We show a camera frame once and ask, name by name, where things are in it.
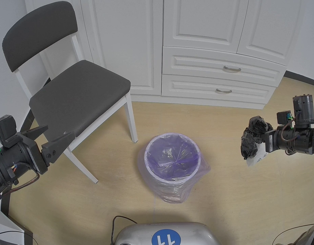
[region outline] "metal handle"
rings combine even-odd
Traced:
[[[216,89],[217,92],[224,92],[224,93],[230,93],[232,92],[232,90],[229,90],[229,91],[222,91],[222,90],[219,90],[218,88]]]
[[[241,71],[241,68],[238,68],[238,69],[228,68],[228,67],[226,67],[226,65],[224,65],[224,69],[231,70],[231,71]]]

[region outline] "blue circle logo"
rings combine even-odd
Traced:
[[[152,236],[151,243],[152,245],[180,245],[181,237],[176,231],[163,229]]]

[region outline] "chair seat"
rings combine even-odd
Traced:
[[[91,123],[130,91],[130,81],[86,60],[79,61],[46,84],[29,106],[39,125],[48,125],[48,141]]]

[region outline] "white chair leg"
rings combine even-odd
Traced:
[[[67,147],[67,149],[64,151],[64,154],[75,164],[76,167],[78,167],[87,177],[92,180],[94,183],[97,183],[98,180],[94,175],[92,175],[91,172],[88,171],[86,167],[75,157],[75,155],[71,152],[70,148]]]
[[[133,142],[137,142],[138,141],[138,135],[137,135],[136,128],[135,128],[130,92],[128,92],[125,95],[125,98],[126,98],[126,104],[124,104],[124,107],[125,107],[125,113],[126,113],[126,117],[128,119],[129,127],[130,127],[131,138],[132,138]]]

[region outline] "white wall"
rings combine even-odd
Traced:
[[[287,70],[314,79],[314,0],[307,0],[298,41]]]
[[[26,14],[24,0],[0,0],[0,117],[10,114],[21,128],[29,112],[29,100],[22,90],[14,73],[6,63],[2,41],[7,31]],[[20,72],[32,94],[36,93],[48,79],[47,72],[39,55],[20,67]]]

